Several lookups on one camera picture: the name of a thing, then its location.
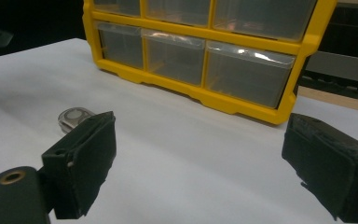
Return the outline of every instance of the white tabletop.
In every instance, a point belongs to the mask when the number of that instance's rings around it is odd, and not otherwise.
[[[52,223],[341,223],[282,159],[286,124],[102,72],[79,39],[0,57],[0,173],[40,168],[75,106],[115,112],[117,156],[89,214]],[[356,110],[298,97],[294,111],[358,139]]]

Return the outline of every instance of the yellow storage organizer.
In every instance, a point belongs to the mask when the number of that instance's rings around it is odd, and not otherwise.
[[[94,62],[136,83],[273,124],[337,0],[85,0]]]

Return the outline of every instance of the clear plastic bin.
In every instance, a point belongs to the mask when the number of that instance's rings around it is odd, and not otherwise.
[[[210,4],[210,0],[146,0],[146,17],[205,27]]]
[[[206,88],[275,108],[295,57],[207,41]]]
[[[317,0],[216,0],[213,28],[299,41]]]
[[[141,16],[140,0],[94,0],[95,9],[133,17]]]
[[[146,40],[148,72],[200,85],[205,40],[146,29],[142,36]]]
[[[144,68],[141,28],[97,22],[103,57],[116,63]]]

